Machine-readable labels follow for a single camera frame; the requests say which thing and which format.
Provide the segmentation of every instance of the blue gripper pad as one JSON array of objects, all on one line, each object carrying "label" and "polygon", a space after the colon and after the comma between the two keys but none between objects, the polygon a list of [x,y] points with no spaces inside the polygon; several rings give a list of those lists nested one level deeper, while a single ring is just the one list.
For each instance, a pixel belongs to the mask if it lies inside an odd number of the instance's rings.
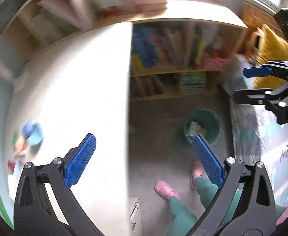
[{"label": "blue gripper pad", "polygon": [[255,66],[245,68],[243,73],[246,78],[263,77],[269,76],[272,73],[272,69],[267,66]]},{"label": "blue gripper pad", "polygon": [[221,164],[199,135],[194,136],[192,144],[194,152],[202,163],[211,183],[221,187],[224,183],[224,174]]},{"label": "blue gripper pad", "polygon": [[65,184],[68,189],[78,183],[95,149],[96,138],[90,135],[66,168]]}]

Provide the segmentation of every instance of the gray floor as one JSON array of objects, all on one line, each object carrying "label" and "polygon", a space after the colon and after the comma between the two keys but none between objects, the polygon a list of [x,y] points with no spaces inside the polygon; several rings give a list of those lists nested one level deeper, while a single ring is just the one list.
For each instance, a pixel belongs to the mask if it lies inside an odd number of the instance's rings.
[{"label": "gray floor", "polygon": [[208,108],[222,119],[222,131],[215,144],[223,155],[233,154],[228,96],[215,95],[130,103],[129,195],[141,202],[143,235],[166,235],[171,225],[167,201],[155,191],[157,180],[168,182],[189,210],[200,217],[204,211],[197,192],[189,188],[189,161],[195,157],[186,144],[181,127],[194,109]]}]

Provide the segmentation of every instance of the foot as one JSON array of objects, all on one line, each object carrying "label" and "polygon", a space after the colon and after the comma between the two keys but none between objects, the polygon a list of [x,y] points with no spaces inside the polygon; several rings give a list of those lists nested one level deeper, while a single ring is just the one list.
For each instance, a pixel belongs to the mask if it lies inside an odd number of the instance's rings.
[{"label": "foot", "polygon": [[157,181],[155,184],[155,191],[166,200],[169,200],[172,196],[181,200],[180,195],[165,181]]},{"label": "foot", "polygon": [[193,159],[190,163],[190,189],[195,191],[196,185],[194,180],[197,177],[203,176],[204,168],[199,159]]}]

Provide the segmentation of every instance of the green pants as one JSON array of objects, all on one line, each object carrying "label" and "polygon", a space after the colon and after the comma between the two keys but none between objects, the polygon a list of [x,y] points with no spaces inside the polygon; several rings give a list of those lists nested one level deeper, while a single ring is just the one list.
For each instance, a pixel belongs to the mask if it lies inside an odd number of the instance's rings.
[{"label": "green pants", "polygon": [[[196,190],[200,195],[201,203],[206,209],[211,203],[214,195],[216,194],[218,187],[212,184],[208,179],[203,177],[197,177],[195,180]],[[222,224],[229,222],[235,213],[238,205],[242,190],[236,190],[235,196],[230,204],[230,207],[222,221]],[[276,217],[285,210],[285,207],[275,204]],[[173,218],[173,224],[168,231],[167,236],[185,236],[188,231],[195,225],[197,218],[195,215],[190,213],[185,205],[183,205],[177,197],[169,198],[169,212]]]}]

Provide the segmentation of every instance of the white desk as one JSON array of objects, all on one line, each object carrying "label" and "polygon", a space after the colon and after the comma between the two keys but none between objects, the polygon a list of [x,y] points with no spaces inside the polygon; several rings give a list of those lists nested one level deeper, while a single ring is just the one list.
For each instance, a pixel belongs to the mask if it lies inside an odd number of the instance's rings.
[{"label": "white desk", "polygon": [[[105,236],[129,235],[127,125],[132,23],[119,23],[65,40],[29,61],[25,88],[13,96],[5,129],[5,158],[12,135],[27,121],[39,122],[44,141],[35,165],[64,157],[87,133],[97,147],[71,190]],[[47,191],[59,220],[66,222]]]}]

